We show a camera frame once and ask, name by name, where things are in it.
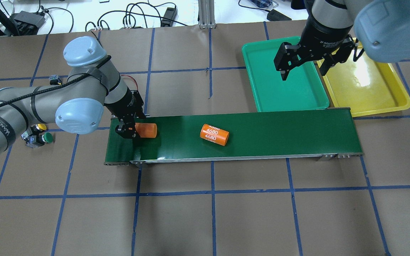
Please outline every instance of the conveyor belt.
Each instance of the conveyor belt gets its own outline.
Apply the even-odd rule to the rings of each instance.
[[[362,155],[350,109],[153,117],[156,138],[123,139],[113,119],[106,165],[140,162],[194,162],[287,157]],[[226,146],[199,137],[207,123],[230,132]]]

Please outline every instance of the white floor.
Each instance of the white floor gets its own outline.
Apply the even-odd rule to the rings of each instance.
[[[178,6],[178,18],[177,21],[187,25],[198,24],[197,17],[199,13],[198,0],[150,0],[152,5],[159,5],[167,1],[174,2]],[[62,7],[66,8],[74,15],[74,27],[73,32],[85,31],[85,24],[88,21],[97,22],[98,18],[111,10],[125,10],[126,5],[129,3],[147,2],[147,0],[140,1],[122,1],[122,0],[110,0],[108,3],[99,3],[99,0],[41,0],[41,5],[44,8],[49,7]],[[275,9],[286,16],[289,16],[293,20],[304,20],[308,17],[306,10],[292,10],[290,8],[289,1],[278,0],[278,7]],[[39,7],[38,0],[4,0],[3,4],[12,12],[20,12],[22,10],[27,12],[36,12]],[[242,0],[241,5],[256,7],[249,0]],[[167,7],[172,6],[163,5],[158,7],[161,16],[164,14]],[[141,5],[143,11],[149,15],[156,15],[157,12],[148,5]],[[51,10],[50,13],[55,22],[52,34],[67,33],[72,24],[70,14],[64,10]],[[109,24],[110,29],[117,30],[122,28],[122,17],[124,13],[116,12],[110,13],[104,16],[104,20]],[[215,0],[215,21],[216,23],[249,23],[257,21],[268,21],[267,12],[261,10],[251,10],[238,6],[238,0]],[[147,17],[148,27],[159,27],[159,19]],[[52,26],[50,17],[46,15],[45,24],[39,29],[39,34],[47,34]],[[145,21],[142,16],[137,16],[137,26],[145,27]]]

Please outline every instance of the orange battery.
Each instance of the orange battery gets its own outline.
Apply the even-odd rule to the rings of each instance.
[[[200,137],[221,146],[225,146],[229,139],[229,132],[209,124],[204,124],[200,131]]]
[[[135,123],[135,130],[142,138],[156,138],[158,126],[155,123]]]

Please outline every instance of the power adapter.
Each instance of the power adapter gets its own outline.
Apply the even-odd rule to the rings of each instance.
[[[269,21],[291,21],[292,19],[273,9],[267,14],[267,20]]]
[[[177,8],[168,7],[161,21],[161,27],[171,27],[178,14]]]

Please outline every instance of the black cable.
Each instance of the black cable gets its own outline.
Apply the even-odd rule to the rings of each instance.
[[[109,13],[112,13],[112,12],[125,12],[125,13],[128,13],[128,12],[125,11],[125,10],[111,10],[111,11],[108,11],[108,12],[102,14],[101,17],[99,18],[99,21],[101,20],[102,17],[104,17],[105,15],[107,15],[107,14],[109,14]],[[159,18],[159,17],[160,17],[160,16],[154,16],[154,15],[148,15],[148,14],[141,14],[141,13],[132,13],[132,14],[134,14],[134,15],[143,15],[143,16],[154,17],[154,18]],[[178,23],[178,24],[183,25],[183,26],[187,26],[186,24],[181,23],[181,22],[179,22],[179,21],[171,20],[171,19],[168,19],[168,18],[165,18],[165,17],[161,17],[161,18],[164,18],[164,19],[166,19],[166,20],[168,20],[168,21],[173,21],[173,22]]]
[[[85,25],[85,31],[87,31],[86,28],[88,27],[89,24],[92,24],[93,27],[94,27],[94,29],[95,29],[95,30],[98,30],[98,27],[96,27],[96,24],[94,24],[94,22],[88,21],[88,22],[86,23],[86,25]]]
[[[107,25],[107,28],[110,30],[110,26],[109,26],[109,24],[107,23],[107,21],[105,21],[105,20],[101,20],[101,24],[100,24],[100,25],[101,25],[101,28],[104,29],[104,27],[102,26],[102,23],[103,23],[103,22],[105,22],[105,24]]]
[[[143,11],[142,7],[140,7],[140,6],[137,5],[137,4],[128,4],[128,5],[126,6],[126,12],[127,12],[127,13],[131,14],[131,11],[129,11],[129,12],[127,11],[127,10],[129,9],[129,6],[130,6],[130,5],[132,5],[131,11],[132,11],[132,8],[133,8],[134,6],[137,6],[137,7],[140,9],[140,11],[141,11],[143,14],[145,14],[145,12]],[[145,27],[148,28],[148,23],[147,23],[146,17],[143,16],[143,19],[145,20]]]
[[[37,8],[36,14],[38,14],[40,10],[41,10],[41,0],[39,0],[39,8]]]
[[[105,63],[107,63],[111,58],[112,58],[112,57],[111,57],[110,55],[107,55],[107,57],[106,57],[101,63],[99,63],[98,65],[96,65],[96,68],[102,67],[102,66],[103,66]],[[17,97],[17,98],[15,98],[15,99],[11,99],[11,100],[8,100],[8,101],[6,101],[6,102],[1,103],[1,104],[0,104],[0,107],[4,107],[4,106],[9,105],[9,104],[11,104],[11,103],[14,103],[14,102],[17,102],[17,101],[20,101],[20,100],[23,100],[23,99],[26,99],[26,98],[29,98],[29,97],[32,97],[32,96],[35,96],[35,95],[45,94],[46,92],[52,92],[52,91],[55,91],[55,90],[58,90],[58,89],[62,89],[62,88],[66,87],[66,86],[69,86],[69,85],[71,85],[71,84],[73,84],[73,83],[77,83],[78,81],[81,81],[81,80],[87,78],[88,76],[90,76],[90,74],[83,74],[83,75],[81,75],[81,76],[79,76],[79,77],[77,77],[77,78],[75,78],[75,79],[73,79],[73,80],[70,80],[69,82],[64,83],[64,84],[62,84],[62,85],[50,87],[50,88],[44,89],[44,90],[39,90],[39,91],[37,91],[37,92],[32,92],[32,93],[30,93],[30,94],[25,94],[25,95],[23,95],[23,96],[20,96],[20,97]]]
[[[70,13],[70,16],[72,17],[72,25],[70,26],[69,33],[72,32],[72,29],[74,28],[74,16],[73,16],[72,13],[70,12],[70,10],[67,10],[67,9],[64,9],[64,8],[61,8],[61,7],[45,8],[45,10],[51,10],[51,9],[65,10],[65,11],[67,11],[68,13]]]
[[[238,0],[238,5],[244,8],[248,8],[248,9],[254,9],[254,10],[264,10],[266,12],[270,12],[269,10],[265,10],[265,9],[261,9],[261,8],[254,8],[254,7],[249,7],[249,6],[244,6],[240,4],[241,0]]]
[[[126,14],[126,15],[122,18],[122,24],[123,24],[123,26],[124,26],[124,25],[127,25],[127,26],[129,27],[129,24],[127,24],[127,23],[125,22],[127,16],[129,16],[129,20],[131,20],[131,17],[134,18],[134,26],[131,26],[131,27],[135,27],[136,24],[137,24],[137,20],[135,19],[134,15],[132,15],[132,14]]]
[[[166,5],[166,4],[172,4],[172,5],[174,5],[175,8],[176,8],[176,4],[175,4],[175,3],[172,3],[172,2],[166,2],[166,3],[160,4],[160,5],[155,5],[155,7],[163,6],[163,5]]]
[[[2,2],[1,0],[0,0],[0,4],[1,4],[1,6],[3,7],[3,9],[6,11],[7,16],[9,16],[9,17],[10,17],[9,12],[6,10],[6,8],[4,7],[3,2]]]
[[[138,6],[138,5],[141,5],[141,4],[148,5],[148,6],[154,8],[154,9],[156,10],[156,12],[158,13],[158,16],[159,16],[159,26],[161,26],[161,24],[162,24],[161,13],[159,13],[158,8],[154,7],[153,5],[151,5],[151,4],[149,4],[149,3],[144,3],[144,2],[135,3],[135,4],[131,7],[131,9],[129,10],[129,14],[132,13],[132,8],[134,8],[134,6],[136,6],[136,5]]]
[[[357,55],[357,49],[358,49],[358,38],[355,39],[355,46],[353,48],[353,61],[354,62],[356,62],[365,52],[365,48],[362,48],[362,50]]]
[[[50,34],[50,33],[52,32],[52,30],[53,30],[53,26],[55,26],[55,21],[53,21],[53,17],[52,17],[52,15],[50,15],[50,13],[49,13],[48,10],[47,10],[47,11],[44,11],[44,13],[46,13],[47,15],[49,15],[49,16],[50,16],[50,19],[52,20],[52,27],[50,28],[50,31],[47,33],[47,34]]]

